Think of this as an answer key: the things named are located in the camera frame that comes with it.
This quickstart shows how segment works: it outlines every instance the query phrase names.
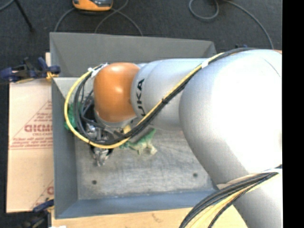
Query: yellow cable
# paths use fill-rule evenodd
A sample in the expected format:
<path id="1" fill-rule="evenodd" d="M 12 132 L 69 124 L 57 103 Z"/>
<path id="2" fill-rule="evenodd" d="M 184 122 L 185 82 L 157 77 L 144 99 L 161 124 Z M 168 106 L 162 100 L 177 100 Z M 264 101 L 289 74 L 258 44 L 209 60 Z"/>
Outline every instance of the yellow cable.
<path id="1" fill-rule="evenodd" d="M 217 203 L 216 205 L 212 206 L 211 209 L 209 209 L 207 212 L 205 212 L 201 217 L 198 218 L 198 220 L 196 220 L 189 228 L 202 228 L 203 226 L 208 227 L 210 222 L 212 221 L 213 217 L 210 219 L 209 223 L 207 223 L 208 218 L 213 215 L 215 216 L 218 212 L 220 212 L 229 202 L 231 202 L 235 197 L 237 197 L 239 194 L 246 192 L 248 189 L 250 189 L 251 187 L 253 187 L 254 184 L 252 184 L 249 187 L 243 188 L 241 190 L 239 190 L 238 192 L 235 192 L 233 194 L 231 194 L 230 196 L 228 196 L 227 198 L 223 199 L 222 201 L 220 201 L 219 203 Z"/>
<path id="2" fill-rule="evenodd" d="M 201 68 L 204 68 L 206 67 L 209 62 L 215 58 L 217 58 L 218 56 L 220 56 L 221 54 L 223 53 L 219 53 L 213 57 L 210 57 L 208 59 L 206 59 L 203 63 L 201 63 L 200 65 L 198 65 L 197 67 L 195 67 L 190 73 L 188 73 L 182 80 L 180 80 L 176 85 L 175 87 L 173 87 L 167 94 L 166 96 L 160 100 L 148 113 L 147 115 L 141 119 L 141 121 L 136 125 L 138 126 L 141 122 L 143 122 L 148 116 L 150 116 L 153 111 L 163 102 L 163 100 L 168 97 L 174 90 L 176 90 L 178 88 L 179 85 L 181 85 L 183 82 L 185 82 L 190 76 L 194 75 L 198 70 L 200 70 Z M 86 72 L 85 74 L 83 74 L 80 78 L 78 78 L 76 80 L 76 82 L 72 85 L 72 87 L 70 88 L 69 92 L 67 93 L 66 95 L 66 101 L 65 101 L 65 105 L 64 105 L 64 115 L 65 115 L 65 120 L 66 120 L 66 123 L 69 127 L 69 129 L 72 131 L 72 133 L 77 136 L 80 140 L 86 142 L 86 143 L 89 143 L 90 145 L 94 146 L 94 147 L 98 147 L 98 148 L 103 148 L 103 149 L 112 149 L 112 148 L 116 148 L 116 147 L 119 147 L 120 145 L 124 144 L 125 142 L 127 142 L 131 137 L 128 137 L 128 138 L 125 138 L 124 140 L 121 140 L 115 144 L 111 144 L 111 145 L 102 145 L 102 144 L 97 144 L 97 143 L 94 143 L 94 142 L 91 142 L 89 139 L 85 138 L 83 135 L 81 135 L 79 132 L 76 131 L 76 129 L 72 126 L 69 118 L 68 118 L 68 114 L 67 114 L 67 111 L 68 111 L 68 102 L 69 102 L 69 99 L 73 93 L 73 91 L 75 90 L 75 88 L 80 84 L 80 82 L 82 80 L 84 80 L 85 77 L 87 77 L 89 74 L 91 73 L 91 71 L 88 71 Z"/>
<path id="3" fill-rule="evenodd" d="M 248 192 L 251 192 L 257 188 L 259 188 L 260 186 L 264 185 L 265 183 L 273 180 L 274 177 L 279 177 L 280 176 L 280 173 L 278 172 L 277 175 L 263 181 L 262 183 L 258 184 L 258 185 L 255 185 L 255 184 L 252 184 L 248 187 L 245 187 L 231 195 L 229 195 L 228 197 L 226 197 L 225 199 L 221 200 L 220 202 L 218 202 L 216 205 L 212 206 L 211 209 L 209 209 L 208 211 L 206 211 L 204 214 L 202 214 L 201 217 L 199 217 L 193 224 L 188 224 L 186 227 L 189 227 L 189 228 L 202 228 L 203 226 L 206 226 L 210 224 L 210 222 L 212 221 L 212 219 L 210 220 L 209 223 L 206 223 L 207 219 L 212 215 L 214 214 L 215 211 L 217 211 L 215 213 L 215 215 L 220 212 L 228 203 L 230 203 L 235 197 L 237 197 L 239 194 L 241 193 L 248 193 Z"/>

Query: gray box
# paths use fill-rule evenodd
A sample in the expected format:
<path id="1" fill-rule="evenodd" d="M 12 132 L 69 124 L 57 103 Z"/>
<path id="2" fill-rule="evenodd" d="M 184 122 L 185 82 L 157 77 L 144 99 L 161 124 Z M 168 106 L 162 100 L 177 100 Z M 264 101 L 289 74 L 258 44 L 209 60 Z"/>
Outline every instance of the gray box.
<path id="1" fill-rule="evenodd" d="M 64 128 L 63 114 L 68 90 L 88 66 L 210 57 L 216 53 L 212 42 L 51 33 L 50 43 L 51 64 L 63 69 L 52 83 L 57 219 L 188 208 L 215 191 L 181 131 L 157 130 L 152 141 L 155 155 L 117 148 L 104 166 L 97 167 L 89 146 Z"/>

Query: blue clamp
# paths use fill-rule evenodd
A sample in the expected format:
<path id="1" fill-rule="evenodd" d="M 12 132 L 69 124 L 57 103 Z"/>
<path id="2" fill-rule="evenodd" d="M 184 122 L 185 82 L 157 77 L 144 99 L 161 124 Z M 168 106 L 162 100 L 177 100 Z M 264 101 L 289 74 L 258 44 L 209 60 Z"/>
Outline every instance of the blue clamp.
<path id="1" fill-rule="evenodd" d="M 61 72 L 59 66 L 49 66 L 42 57 L 38 58 L 39 67 L 34 67 L 28 58 L 16 67 L 8 67 L 0 71 L 0 77 L 9 82 L 19 82 L 22 80 L 50 78 L 50 76 L 58 76 Z"/>

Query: small green figure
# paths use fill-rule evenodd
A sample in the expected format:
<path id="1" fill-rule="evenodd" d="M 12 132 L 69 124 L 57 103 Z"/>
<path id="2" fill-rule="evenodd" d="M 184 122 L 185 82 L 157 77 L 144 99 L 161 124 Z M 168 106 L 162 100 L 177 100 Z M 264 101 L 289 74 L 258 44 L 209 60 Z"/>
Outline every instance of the small green figure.
<path id="1" fill-rule="evenodd" d="M 142 154 L 143 150 L 148 148 L 151 155 L 154 155 L 157 152 L 157 149 L 152 144 L 152 138 L 156 132 L 156 129 L 153 129 L 151 132 L 146 134 L 144 137 L 142 137 L 139 141 L 132 143 L 130 141 L 127 141 L 126 143 L 119 146 L 119 148 L 130 148 L 133 150 L 136 150 L 137 153 L 140 155 Z"/>

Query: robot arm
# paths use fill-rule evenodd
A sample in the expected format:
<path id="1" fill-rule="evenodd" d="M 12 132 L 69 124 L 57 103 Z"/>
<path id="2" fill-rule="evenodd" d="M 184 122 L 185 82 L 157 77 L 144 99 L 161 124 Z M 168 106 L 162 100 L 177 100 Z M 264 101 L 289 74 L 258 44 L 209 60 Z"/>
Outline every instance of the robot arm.
<path id="1" fill-rule="evenodd" d="M 275 168 L 282 164 L 281 71 L 273 50 L 107 65 L 93 90 L 102 134 L 83 139 L 114 148 L 145 127 L 180 129 L 216 184 Z M 277 178 L 235 205 L 249 228 L 279 228 L 282 198 Z"/>

